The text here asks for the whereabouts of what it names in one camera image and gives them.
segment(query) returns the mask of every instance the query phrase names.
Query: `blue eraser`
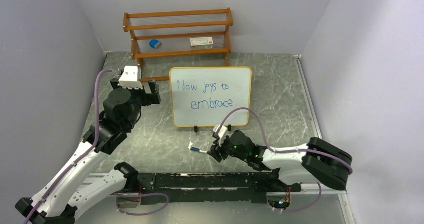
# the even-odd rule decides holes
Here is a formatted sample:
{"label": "blue eraser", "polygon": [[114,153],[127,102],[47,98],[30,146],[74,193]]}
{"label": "blue eraser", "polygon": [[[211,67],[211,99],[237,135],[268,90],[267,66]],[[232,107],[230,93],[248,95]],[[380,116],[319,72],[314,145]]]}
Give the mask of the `blue eraser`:
{"label": "blue eraser", "polygon": [[148,44],[154,49],[159,49],[162,46],[162,42],[156,39],[150,40]]}

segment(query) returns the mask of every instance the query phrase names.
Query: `table surface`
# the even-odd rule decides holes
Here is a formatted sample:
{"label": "table surface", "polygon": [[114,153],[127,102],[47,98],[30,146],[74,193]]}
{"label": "table surface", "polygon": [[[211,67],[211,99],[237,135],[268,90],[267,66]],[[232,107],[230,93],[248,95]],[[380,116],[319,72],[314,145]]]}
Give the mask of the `table surface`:
{"label": "table surface", "polygon": [[[307,143],[314,134],[312,115],[308,110],[305,90],[299,69],[292,55],[230,53],[230,65],[249,66],[253,70],[250,107],[259,114],[266,137],[271,146],[290,147]],[[104,69],[136,65],[129,52],[109,52]],[[175,66],[223,66],[221,55],[196,55],[170,58],[145,59],[143,78],[169,75]],[[106,73],[100,84],[102,103],[112,90],[112,73]],[[213,141],[211,127],[177,128],[173,125],[169,81],[158,82],[162,98],[160,105],[143,107],[142,117],[133,132],[116,151],[97,168],[97,173],[108,173],[122,161],[139,172],[252,172],[244,162],[229,158],[221,163],[212,157],[189,150],[195,147],[208,150]],[[91,105],[84,133],[95,121],[94,104]],[[233,129],[242,130],[256,144],[263,145],[258,122],[250,118],[249,124]],[[323,194],[314,207],[300,213],[276,213],[265,204],[250,202],[204,202],[171,203],[154,215],[137,217],[116,212],[114,198],[106,198],[79,220],[81,223],[345,223],[341,196],[346,194]],[[292,197],[290,209],[306,206],[316,198],[315,194],[298,194]],[[139,206],[130,212],[149,212],[161,204]]]}
{"label": "table surface", "polygon": [[[307,143],[314,136],[312,119],[308,111],[298,67],[292,55],[230,53],[231,66],[249,66],[252,71],[250,107],[259,115],[271,146],[290,147]],[[104,64],[107,68],[136,65],[129,52],[109,52]],[[142,77],[165,76],[175,66],[223,66],[222,55],[195,55],[145,59]],[[107,98],[114,76],[106,73],[99,89],[100,103]],[[160,105],[142,108],[142,116],[128,138],[103,161],[97,173],[108,173],[125,161],[139,172],[249,172],[244,162],[229,158],[221,163],[212,157],[189,150],[194,147],[209,150],[214,139],[211,127],[177,128],[173,123],[169,81],[160,81]],[[95,122],[94,104],[91,105],[84,133]],[[258,122],[251,116],[249,124],[234,127],[243,131],[256,144],[264,145]]]}

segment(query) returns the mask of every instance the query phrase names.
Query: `whiteboard frame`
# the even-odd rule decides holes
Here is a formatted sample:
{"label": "whiteboard frame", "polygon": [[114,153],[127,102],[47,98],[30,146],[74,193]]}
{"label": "whiteboard frame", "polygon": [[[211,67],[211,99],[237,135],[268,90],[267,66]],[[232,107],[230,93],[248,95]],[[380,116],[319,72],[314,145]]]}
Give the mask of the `whiteboard frame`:
{"label": "whiteboard frame", "polygon": [[[250,109],[251,107],[251,96],[252,96],[252,76],[253,76],[253,71],[249,66],[187,66],[187,67],[172,67],[170,69],[170,73],[169,73],[169,88],[170,88],[170,92],[171,92],[171,108],[172,108],[172,112],[174,111],[173,107],[174,107],[174,99],[173,99],[173,89],[172,89],[172,78],[171,78],[171,72],[173,69],[249,69],[250,70],[250,88],[249,88],[249,101],[248,101],[248,108]],[[250,121],[250,116],[251,113],[250,111],[248,111],[247,113],[247,122],[246,124],[242,124],[242,125],[231,125],[231,126],[245,126],[247,124],[249,124]],[[179,128],[188,128],[188,127],[194,127],[193,125],[176,125],[175,124],[175,118],[174,118],[174,113],[172,113],[172,122],[174,124],[174,126],[179,127]],[[215,125],[197,125],[197,127],[214,127]]]}

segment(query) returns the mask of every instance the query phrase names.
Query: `small white object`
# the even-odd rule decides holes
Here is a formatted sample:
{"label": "small white object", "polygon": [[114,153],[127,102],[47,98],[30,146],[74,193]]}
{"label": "small white object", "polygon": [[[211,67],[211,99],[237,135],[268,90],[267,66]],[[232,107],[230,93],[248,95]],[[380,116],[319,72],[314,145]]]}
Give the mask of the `small white object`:
{"label": "small white object", "polygon": [[190,44],[192,50],[213,49],[214,39],[212,37],[190,38]]}
{"label": "small white object", "polygon": [[142,69],[139,66],[127,65],[123,69],[119,84],[127,89],[142,89]]}
{"label": "small white object", "polygon": [[[213,128],[213,133],[216,134],[219,127],[221,126],[221,123],[218,123],[214,128]],[[226,126],[222,126],[220,132],[218,133],[219,136],[219,140],[218,140],[218,144],[219,146],[222,146],[222,144],[224,143],[224,139],[228,134],[228,128]]]}

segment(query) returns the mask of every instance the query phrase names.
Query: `gray marble surface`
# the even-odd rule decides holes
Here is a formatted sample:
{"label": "gray marble surface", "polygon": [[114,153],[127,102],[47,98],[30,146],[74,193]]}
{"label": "gray marble surface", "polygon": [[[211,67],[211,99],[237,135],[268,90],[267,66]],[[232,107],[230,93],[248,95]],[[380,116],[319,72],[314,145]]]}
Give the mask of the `gray marble surface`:
{"label": "gray marble surface", "polygon": [[[300,145],[314,136],[298,68],[292,55],[230,53],[230,65],[249,66],[253,70],[251,108],[259,114],[271,146]],[[104,68],[122,68],[136,65],[129,52],[109,52]],[[145,59],[143,77],[169,75],[176,66],[223,66],[222,55],[195,55],[183,57]],[[106,73],[100,84],[100,103],[108,96],[109,84],[114,76]],[[142,117],[133,132],[128,134],[116,151],[96,172],[107,173],[122,161],[139,172],[246,172],[252,171],[244,162],[229,158],[217,163],[212,157],[189,150],[193,146],[208,150],[212,144],[212,128],[177,128],[173,125],[169,81],[158,82],[162,98],[160,105],[143,107]],[[91,105],[84,133],[95,121],[94,104]],[[250,118],[249,124],[233,129],[242,130],[254,143],[263,144],[258,122]]]}

